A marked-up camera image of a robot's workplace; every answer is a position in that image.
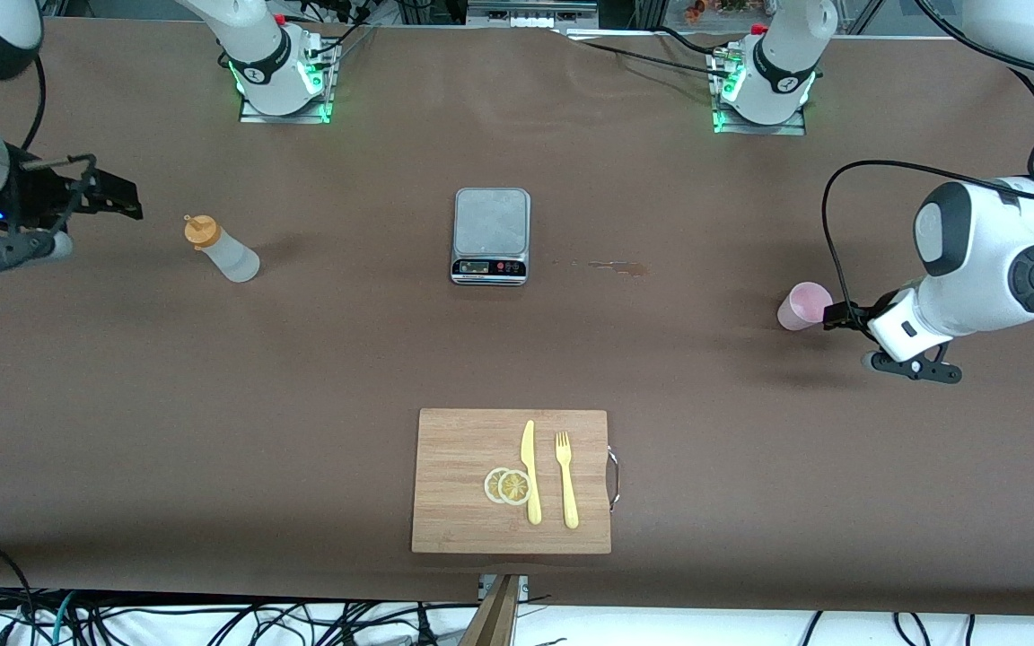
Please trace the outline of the pink plastic cup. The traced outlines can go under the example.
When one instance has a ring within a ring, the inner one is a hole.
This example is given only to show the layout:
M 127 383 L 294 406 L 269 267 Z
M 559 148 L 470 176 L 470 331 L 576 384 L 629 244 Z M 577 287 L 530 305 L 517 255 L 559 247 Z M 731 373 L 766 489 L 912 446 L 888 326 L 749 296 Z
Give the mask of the pink plastic cup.
M 780 303 L 776 318 L 782 328 L 800 331 L 824 322 L 825 309 L 833 305 L 832 294 L 815 282 L 801 282 L 792 287 Z

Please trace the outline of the translucent sauce bottle orange cap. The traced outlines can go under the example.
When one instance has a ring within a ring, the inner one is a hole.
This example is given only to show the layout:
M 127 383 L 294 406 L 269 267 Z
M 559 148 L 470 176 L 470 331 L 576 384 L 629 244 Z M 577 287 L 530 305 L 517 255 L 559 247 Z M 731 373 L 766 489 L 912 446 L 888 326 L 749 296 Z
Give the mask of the translucent sauce bottle orange cap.
M 184 222 L 188 244 L 213 262 L 229 281 L 245 283 L 258 274 L 258 254 L 231 236 L 215 218 L 209 215 L 186 215 Z

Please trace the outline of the brown table cover sheet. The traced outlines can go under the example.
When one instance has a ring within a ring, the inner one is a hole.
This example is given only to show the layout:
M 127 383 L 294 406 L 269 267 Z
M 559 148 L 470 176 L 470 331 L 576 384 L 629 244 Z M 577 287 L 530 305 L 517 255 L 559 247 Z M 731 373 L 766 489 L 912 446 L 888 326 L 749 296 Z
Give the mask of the brown table cover sheet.
M 551 31 L 349 44 L 331 123 L 243 124 L 204 24 L 47 23 L 34 151 L 97 155 L 146 216 L 0 274 L 0 548 L 33 585 L 473 598 L 514 568 L 557 604 L 1034 614 L 1034 322 L 953 344 L 956 386 L 776 324 L 833 281 L 841 165 L 1023 171 L 1009 71 L 841 39 L 805 136 L 729 136 L 700 78 Z M 451 282 L 461 188 L 529 193 L 526 284 Z M 611 552 L 413 553 L 427 407 L 606 410 Z

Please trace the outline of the yellow plastic fork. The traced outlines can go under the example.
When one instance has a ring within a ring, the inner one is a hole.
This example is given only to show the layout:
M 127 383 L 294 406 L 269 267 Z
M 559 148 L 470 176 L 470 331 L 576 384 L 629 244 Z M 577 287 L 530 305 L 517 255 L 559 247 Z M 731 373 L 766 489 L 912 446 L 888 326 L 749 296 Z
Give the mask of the yellow plastic fork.
M 564 525 L 570 530 L 577 530 L 580 525 L 577 498 L 575 498 L 574 483 L 572 483 L 572 447 L 569 433 L 558 432 L 555 437 L 555 455 L 559 465 L 562 483 L 562 519 Z

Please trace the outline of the yellow plastic knife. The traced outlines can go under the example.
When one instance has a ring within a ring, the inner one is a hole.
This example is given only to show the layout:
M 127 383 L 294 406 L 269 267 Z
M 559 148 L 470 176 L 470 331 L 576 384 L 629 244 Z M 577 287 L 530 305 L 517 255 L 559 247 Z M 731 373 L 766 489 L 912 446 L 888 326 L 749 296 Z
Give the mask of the yellow plastic knife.
M 542 522 L 542 509 L 537 468 L 535 467 L 535 422 L 533 420 L 526 422 L 525 428 L 522 430 L 521 462 L 526 467 L 529 481 L 529 494 L 525 503 L 526 514 L 528 514 L 529 523 L 538 525 Z

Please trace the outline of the silver digital kitchen scale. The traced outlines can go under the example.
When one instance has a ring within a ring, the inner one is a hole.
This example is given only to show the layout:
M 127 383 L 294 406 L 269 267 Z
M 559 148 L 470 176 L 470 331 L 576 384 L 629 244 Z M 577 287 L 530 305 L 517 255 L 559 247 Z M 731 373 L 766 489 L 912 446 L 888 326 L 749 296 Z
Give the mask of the silver digital kitchen scale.
M 454 199 L 449 279 L 460 285 L 528 282 L 533 197 L 522 188 L 461 188 Z

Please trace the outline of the wooden cutting board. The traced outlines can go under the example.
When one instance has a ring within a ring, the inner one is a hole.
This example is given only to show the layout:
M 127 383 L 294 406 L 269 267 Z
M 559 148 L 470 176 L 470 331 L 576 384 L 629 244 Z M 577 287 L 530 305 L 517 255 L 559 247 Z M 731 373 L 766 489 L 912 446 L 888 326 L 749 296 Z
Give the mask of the wooden cutting board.
M 493 503 L 484 481 L 496 467 L 526 473 L 522 430 L 535 422 L 542 522 L 525 504 Z M 580 525 L 562 519 L 555 437 L 572 447 L 572 483 Z M 413 551 L 418 554 L 599 555 L 612 549 L 609 418 L 603 410 L 426 408 L 416 437 Z

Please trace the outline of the grey power strip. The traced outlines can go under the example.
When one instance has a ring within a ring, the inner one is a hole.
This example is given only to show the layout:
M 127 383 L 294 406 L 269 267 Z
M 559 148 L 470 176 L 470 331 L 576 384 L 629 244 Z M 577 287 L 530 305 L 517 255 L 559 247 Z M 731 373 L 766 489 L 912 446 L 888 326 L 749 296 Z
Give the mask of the grey power strip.
M 467 0 L 465 24 L 556 31 L 600 27 L 598 0 Z

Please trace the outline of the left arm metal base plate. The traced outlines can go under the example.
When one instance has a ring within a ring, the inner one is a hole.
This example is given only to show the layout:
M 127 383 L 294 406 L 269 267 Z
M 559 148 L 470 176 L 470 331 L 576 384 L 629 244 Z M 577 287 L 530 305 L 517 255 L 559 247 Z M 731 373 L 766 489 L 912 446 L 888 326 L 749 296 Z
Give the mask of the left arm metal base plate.
M 739 42 L 731 42 L 726 48 L 711 49 L 711 52 L 705 55 L 705 62 L 710 71 L 723 71 L 723 76 L 710 74 L 708 82 L 713 99 L 714 134 L 788 136 L 807 134 L 803 105 L 797 107 L 787 121 L 779 124 L 759 124 L 749 121 L 733 105 L 731 99 L 743 85 L 747 76 Z

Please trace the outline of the small grey metal bracket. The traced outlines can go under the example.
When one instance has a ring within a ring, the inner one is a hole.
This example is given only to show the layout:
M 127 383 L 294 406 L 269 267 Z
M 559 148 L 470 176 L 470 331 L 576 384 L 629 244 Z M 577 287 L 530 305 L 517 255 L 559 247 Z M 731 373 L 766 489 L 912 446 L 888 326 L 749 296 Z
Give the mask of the small grey metal bracket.
M 525 604 L 529 599 L 529 581 L 528 576 L 525 575 L 513 575 L 514 580 L 518 584 L 517 599 L 518 604 Z M 492 588 L 496 583 L 501 580 L 501 575 L 480 575 L 478 577 L 478 601 L 484 601 L 489 593 L 491 593 Z

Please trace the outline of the wooden post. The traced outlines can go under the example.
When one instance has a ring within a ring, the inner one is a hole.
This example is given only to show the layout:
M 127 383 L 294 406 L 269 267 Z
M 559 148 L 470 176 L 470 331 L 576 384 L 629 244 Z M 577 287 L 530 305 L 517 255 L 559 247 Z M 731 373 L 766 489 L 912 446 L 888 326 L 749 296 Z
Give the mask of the wooden post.
M 501 575 L 491 593 L 481 601 L 457 646 L 513 646 L 514 622 L 520 604 L 513 575 Z

